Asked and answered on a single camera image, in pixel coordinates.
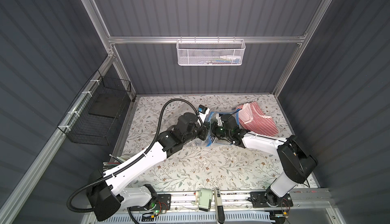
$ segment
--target wire mesh basket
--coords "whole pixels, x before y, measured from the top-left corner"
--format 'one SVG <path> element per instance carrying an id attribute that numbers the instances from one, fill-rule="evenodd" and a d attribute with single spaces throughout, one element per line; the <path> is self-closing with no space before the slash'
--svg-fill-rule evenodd
<path id="1" fill-rule="evenodd" d="M 128 80 L 100 77 L 85 96 L 66 126 L 58 128 L 73 143 L 115 144 L 131 103 Z"/>
<path id="2" fill-rule="evenodd" d="M 239 66 L 242 64 L 245 42 L 176 43 L 178 64 L 181 66 Z"/>

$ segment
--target white wire basket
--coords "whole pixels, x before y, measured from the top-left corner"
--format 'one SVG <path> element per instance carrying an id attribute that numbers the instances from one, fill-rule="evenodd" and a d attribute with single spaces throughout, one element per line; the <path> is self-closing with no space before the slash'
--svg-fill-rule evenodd
<path id="1" fill-rule="evenodd" d="M 245 42 L 182 42 L 176 43 L 180 66 L 239 66 L 242 64 Z"/>

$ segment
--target cable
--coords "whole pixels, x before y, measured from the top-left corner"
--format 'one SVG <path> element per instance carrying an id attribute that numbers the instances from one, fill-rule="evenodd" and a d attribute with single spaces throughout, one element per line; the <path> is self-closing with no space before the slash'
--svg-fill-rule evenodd
<path id="1" fill-rule="evenodd" d="M 158 202 L 158 203 L 160 204 L 160 211 L 158 212 L 158 214 L 160 214 L 160 213 L 161 213 L 162 206 L 161 206 L 161 203 L 160 203 L 160 202 Z"/>
<path id="2" fill-rule="evenodd" d="M 161 205 L 161 204 L 165 204 L 164 202 L 162 202 L 162 203 L 161 203 L 161 202 L 159 202 L 159 203 L 160 203 L 160 205 Z M 167 210 L 168 210 L 168 206 L 167 206 L 167 204 L 165 204 L 165 206 L 167 207 Z"/>
<path id="3" fill-rule="evenodd" d="M 188 102 L 188 101 L 186 101 L 186 100 L 183 100 L 183 99 L 180 99 L 180 98 L 175 98 L 175 99 L 168 100 L 168 101 L 164 104 L 163 108 L 161 109 L 160 117 L 159 117 L 159 119 L 158 119 L 158 124 L 157 124 L 157 129 L 156 129 L 156 134 L 155 134 L 155 136 L 154 136 L 154 139 L 153 139 L 152 143 L 148 146 L 148 148 L 146 148 L 146 150 L 144 151 L 144 153 L 141 154 L 139 157 L 137 157 L 135 160 L 133 160 L 131 163 L 129 163 L 128 165 L 126 165 L 124 168 L 121 168 L 121 169 L 119 169 L 118 171 L 116 171 L 116 172 L 114 172 L 114 173 L 112 173 L 112 174 L 110 174 L 110 175 L 108 175 L 108 176 L 105 176 L 105 177 L 100 178 L 100 179 L 98 179 L 98 180 L 96 180 L 96 181 L 94 181 L 94 182 L 91 182 L 91 183 L 89 183 L 89 184 L 87 184 L 87 185 L 85 185 L 85 186 L 82 186 L 81 188 L 79 188 L 78 190 L 76 190 L 75 192 L 73 192 L 73 193 L 71 194 L 71 196 L 69 196 L 68 200 L 66 201 L 66 207 L 68 207 L 68 209 L 69 209 L 70 211 L 77 212 L 77 213 L 92 212 L 92 211 L 93 211 L 92 208 L 83 209 L 83 208 L 74 207 L 74 206 L 72 205 L 72 199 L 73 199 L 77 194 L 79 194 L 80 192 L 82 192 L 83 190 L 85 190 L 85 189 L 87 189 L 87 188 L 89 188 L 89 187 L 98 185 L 98 184 L 100 184 L 100 183 L 102 183 L 102 182 L 104 182 L 104 181 L 106 181 L 106 180 L 112 178 L 113 176 L 116 176 L 116 175 L 118 175 L 119 173 L 121 173 L 121 172 L 123 172 L 123 171 L 129 169 L 132 165 L 134 165 L 135 163 L 139 162 L 139 160 L 141 160 L 143 157 L 145 157 L 145 155 L 152 149 L 154 143 L 157 141 L 158 135 L 159 135 L 159 133 L 160 133 L 161 121 L 162 121 L 162 119 L 163 119 L 163 113 L 164 113 L 165 108 L 166 108 L 170 103 L 172 103 L 172 102 L 174 102 L 174 101 L 182 101 L 182 102 L 185 102 L 185 103 L 187 103 L 188 105 L 190 105 L 191 108 L 195 111 L 195 115 L 197 115 L 197 117 L 198 117 L 198 119 L 199 119 L 199 121 L 200 121 L 200 126 L 201 126 L 201 127 L 203 126 L 203 122 L 202 122 L 202 119 L 201 119 L 200 116 L 199 116 L 198 110 L 196 110 L 195 107 L 194 107 L 190 102 Z"/>
<path id="4" fill-rule="evenodd" d="M 284 203 L 284 200 L 287 202 L 287 204 L 289 204 L 289 209 L 288 209 L 288 211 L 287 212 L 285 212 L 285 211 L 283 211 L 283 207 L 282 207 L 282 203 Z M 289 214 L 289 212 L 290 212 L 290 203 L 286 200 L 286 199 L 282 199 L 281 200 L 281 202 L 280 202 L 280 208 L 281 208 L 281 210 L 282 210 L 282 214 L 283 214 L 283 216 L 284 216 L 284 213 L 287 213 L 286 215 L 288 215 Z M 287 217 L 286 216 L 284 216 L 284 219 L 289 223 L 289 224 L 291 224 L 290 222 L 289 222 L 289 220 L 287 219 Z"/>
<path id="5" fill-rule="evenodd" d="M 264 201 L 258 201 L 257 199 L 251 198 L 251 197 L 249 197 L 247 200 L 248 200 L 249 202 L 258 202 L 258 203 L 260 203 L 260 204 L 264 204 L 264 203 L 267 202 L 266 199 L 264 199 Z"/>
<path id="6" fill-rule="evenodd" d="M 135 220 L 135 218 L 133 217 L 133 214 L 131 213 L 130 211 L 130 207 L 127 207 L 127 211 L 129 212 L 129 216 L 131 218 L 131 220 L 135 223 L 135 224 L 140 224 L 138 221 Z"/>

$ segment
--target black handle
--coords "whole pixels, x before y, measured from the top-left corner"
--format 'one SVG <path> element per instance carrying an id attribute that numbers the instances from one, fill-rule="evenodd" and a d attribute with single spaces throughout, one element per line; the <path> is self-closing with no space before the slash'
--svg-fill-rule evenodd
<path id="1" fill-rule="evenodd" d="M 218 210 L 218 223 L 219 224 L 224 224 L 225 223 L 225 213 L 223 212 L 223 206 L 217 206 Z"/>

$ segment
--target black wire mesh basket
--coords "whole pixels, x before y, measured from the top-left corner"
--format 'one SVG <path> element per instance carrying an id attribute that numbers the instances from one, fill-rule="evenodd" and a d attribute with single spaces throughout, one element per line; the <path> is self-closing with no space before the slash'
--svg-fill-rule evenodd
<path id="1" fill-rule="evenodd" d="M 86 95 L 69 123 L 58 128 L 73 143 L 115 144 L 131 103 L 130 92 L 130 81 L 100 77 L 90 91 L 82 92 Z"/>

